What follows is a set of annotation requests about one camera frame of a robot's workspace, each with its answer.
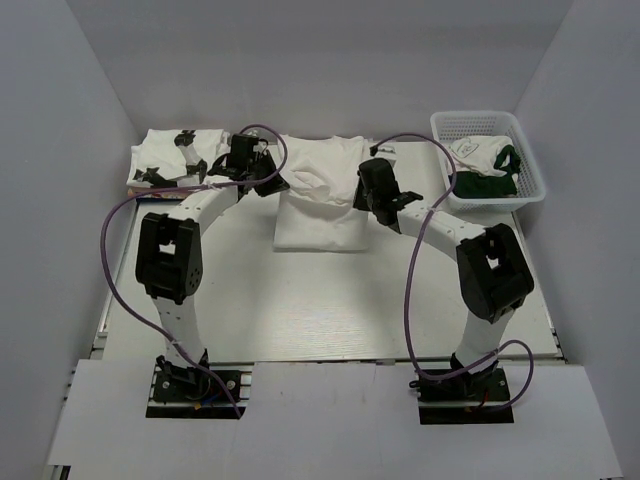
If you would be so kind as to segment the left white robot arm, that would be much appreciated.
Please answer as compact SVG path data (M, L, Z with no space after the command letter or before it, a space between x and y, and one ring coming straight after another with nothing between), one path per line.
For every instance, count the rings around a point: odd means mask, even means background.
M195 293L204 276L201 238L226 210L248 193L280 193L289 184L277 172L267 140L234 134L230 152L214 162L205 188L189 194L164 214L141 222L135 277L143 285L167 334L165 359L182 368L177 387L199 399L211 387L208 356L197 326Z

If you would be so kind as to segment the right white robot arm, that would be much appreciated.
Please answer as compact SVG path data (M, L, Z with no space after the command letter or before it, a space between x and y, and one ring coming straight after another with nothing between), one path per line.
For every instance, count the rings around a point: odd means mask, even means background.
M472 399L488 385L485 372L501 351L506 326L534 289L534 280L512 227L492 227L464 221L430 206L418 193L400 190L389 160L374 158L360 164L354 208L372 213L378 223L416 240L405 284L403 322L410 361L427 381L451 379L453 390ZM410 303L417 257L429 245L455 262L468 315L462 339L452 355L452 370L429 374L420 368L410 332Z

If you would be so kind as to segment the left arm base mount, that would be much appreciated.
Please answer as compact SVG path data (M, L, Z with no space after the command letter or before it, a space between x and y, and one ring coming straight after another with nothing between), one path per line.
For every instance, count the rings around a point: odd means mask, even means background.
M233 401L210 375L192 366L179 367L158 356L149 390L150 419L238 420L246 410L252 383L251 367L222 366L213 372Z

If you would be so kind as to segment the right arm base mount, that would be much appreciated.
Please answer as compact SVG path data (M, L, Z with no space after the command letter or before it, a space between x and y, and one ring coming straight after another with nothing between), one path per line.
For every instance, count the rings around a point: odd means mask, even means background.
M495 356L476 370L463 371L452 355L448 369L423 369L409 383L417 394L419 422L429 426L498 425L514 422L511 392Z

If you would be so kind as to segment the white Coca-Cola t-shirt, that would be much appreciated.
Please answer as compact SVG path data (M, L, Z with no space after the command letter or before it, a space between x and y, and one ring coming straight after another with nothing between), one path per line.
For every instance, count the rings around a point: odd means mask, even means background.
M273 248L276 251L355 253L368 249L368 213L353 202L358 167L372 141L362 136L321 140L286 135L290 188L280 194Z

